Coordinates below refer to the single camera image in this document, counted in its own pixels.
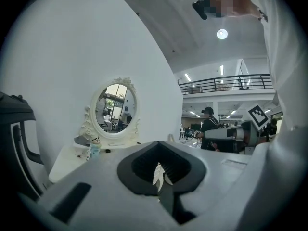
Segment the ceiling strip lights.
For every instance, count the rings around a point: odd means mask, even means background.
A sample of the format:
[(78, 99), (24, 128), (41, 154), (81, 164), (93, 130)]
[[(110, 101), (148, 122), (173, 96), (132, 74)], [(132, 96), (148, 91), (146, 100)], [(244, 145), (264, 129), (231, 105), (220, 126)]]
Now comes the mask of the ceiling strip lights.
[[(210, 64), (183, 71), (177, 75), (178, 84), (202, 79), (236, 76), (236, 75), (268, 74), (266, 68), (249, 71), (244, 60), (235, 60), (220, 64)], [(183, 117), (201, 117), (206, 107), (214, 109), (215, 116), (221, 118), (242, 117), (245, 110), (257, 103), (270, 113), (275, 105), (272, 102), (274, 90), (232, 90), (211, 93), (183, 95)]]

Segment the person's white t-shirt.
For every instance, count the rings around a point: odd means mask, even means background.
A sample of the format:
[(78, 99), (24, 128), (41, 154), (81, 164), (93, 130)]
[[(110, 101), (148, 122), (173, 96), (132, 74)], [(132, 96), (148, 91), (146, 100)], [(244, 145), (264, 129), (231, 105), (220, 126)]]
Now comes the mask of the person's white t-shirt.
[(302, 231), (308, 214), (308, 38), (284, 0), (251, 1), (260, 12), (283, 120), (238, 228)]

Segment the grey pouch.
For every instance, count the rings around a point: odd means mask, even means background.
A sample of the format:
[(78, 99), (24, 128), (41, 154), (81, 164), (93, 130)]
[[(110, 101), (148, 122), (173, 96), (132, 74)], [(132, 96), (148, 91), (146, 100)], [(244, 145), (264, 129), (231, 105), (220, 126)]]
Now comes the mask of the grey pouch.
[(78, 135), (74, 138), (76, 144), (89, 147), (91, 144), (91, 139), (87, 139), (84, 135)]

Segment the cartoon figure bottle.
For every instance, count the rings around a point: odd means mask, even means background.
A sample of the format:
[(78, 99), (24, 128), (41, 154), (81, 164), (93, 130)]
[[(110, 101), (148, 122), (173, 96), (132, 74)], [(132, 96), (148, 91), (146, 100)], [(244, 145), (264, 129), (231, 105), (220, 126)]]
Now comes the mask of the cartoon figure bottle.
[(92, 136), (90, 139), (90, 145), (87, 150), (86, 160), (89, 161), (90, 159), (98, 158), (101, 150), (101, 142), (100, 137), (95, 135)]

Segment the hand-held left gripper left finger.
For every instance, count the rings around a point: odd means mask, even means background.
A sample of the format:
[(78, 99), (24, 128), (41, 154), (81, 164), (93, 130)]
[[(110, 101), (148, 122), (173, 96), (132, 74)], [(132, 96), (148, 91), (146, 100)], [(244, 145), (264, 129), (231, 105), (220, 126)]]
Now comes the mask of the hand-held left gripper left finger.
[(119, 162), (145, 146), (114, 150), (85, 162), (52, 185), (38, 205), (53, 211), (78, 183), (86, 183), (91, 188), (68, 222), (71, 230), (171, 231), (178, 223), (158, 199), (132, 193), (117, 175)]

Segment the white oval framed mirror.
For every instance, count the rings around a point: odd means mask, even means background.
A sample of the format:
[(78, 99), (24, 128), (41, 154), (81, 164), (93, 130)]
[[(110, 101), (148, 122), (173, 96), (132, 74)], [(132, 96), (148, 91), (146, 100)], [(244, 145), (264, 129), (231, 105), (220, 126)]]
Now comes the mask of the white oval framed mirror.
[(103, 84), (85, 108), (79, 136), (99, 137), (101, 148), (127, 148), (139, 142), (139, 100), (129, 77)]

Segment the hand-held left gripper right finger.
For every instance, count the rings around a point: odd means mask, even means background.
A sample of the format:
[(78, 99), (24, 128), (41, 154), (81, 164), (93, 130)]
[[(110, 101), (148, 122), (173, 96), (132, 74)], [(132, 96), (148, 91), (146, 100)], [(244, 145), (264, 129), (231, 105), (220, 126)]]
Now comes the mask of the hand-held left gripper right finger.
[(251, 155), (194, 149), (159, 141), (159, 161), (171, 178), (161, 202), (172, 222), (157, 231), (239, 231), (247, 196), (240, 186)]

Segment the white ornate furniture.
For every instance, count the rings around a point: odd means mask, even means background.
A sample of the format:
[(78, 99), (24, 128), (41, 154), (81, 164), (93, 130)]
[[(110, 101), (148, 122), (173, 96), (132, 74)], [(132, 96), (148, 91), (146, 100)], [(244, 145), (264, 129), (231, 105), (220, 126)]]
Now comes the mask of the white ornate furniture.
[[(103, 147), (100, 150), (99, 158), (91, 163), (94, 167), (94, 171), (102, 173), (103, 180), (110, 182), (119, 181), (116, 175), (118, 163), (127, 155), (130, 155), (144, 147), (148, 146), (149, 143), (136, 142), (128, 147), (125, 145), (116, 145), (111, 147)], [(57, 183), (58, 181), (65, 178), (67, 175), (73, 171), (77, 171), (78, 174), (83, 175), (83, 170), (88, 169), (83, 167), (83, 164), (87, 162), (87, 147), (81, 145), (65, 145), (50, 173), (49, 180), (51, 183)]]

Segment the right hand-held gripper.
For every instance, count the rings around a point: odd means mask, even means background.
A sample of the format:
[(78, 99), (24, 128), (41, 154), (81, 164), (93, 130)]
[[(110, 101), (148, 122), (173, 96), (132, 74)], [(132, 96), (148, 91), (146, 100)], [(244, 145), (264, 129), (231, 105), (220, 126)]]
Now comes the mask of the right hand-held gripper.
[(204, 138), (212, 141), (237, 141), (237, 150), (244, 151), (246, 147), (255, 148), (261, 143), (269, 141), (267, 133), (262, 135), (263, 128), (268, 124), (269, 118), (262, 108), (255, 104), (247, 110), (247, 120), (240, 126), (208, 130)]

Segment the black balcony railing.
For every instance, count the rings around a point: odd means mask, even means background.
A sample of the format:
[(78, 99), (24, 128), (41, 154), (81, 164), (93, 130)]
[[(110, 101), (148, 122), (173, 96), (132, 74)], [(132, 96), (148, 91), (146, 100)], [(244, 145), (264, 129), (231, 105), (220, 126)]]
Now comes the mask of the black balcony railing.
[(202, 79), (179, 84), (183, 95), (232, 90), (273, 89), (269, 74), (236, 75)]

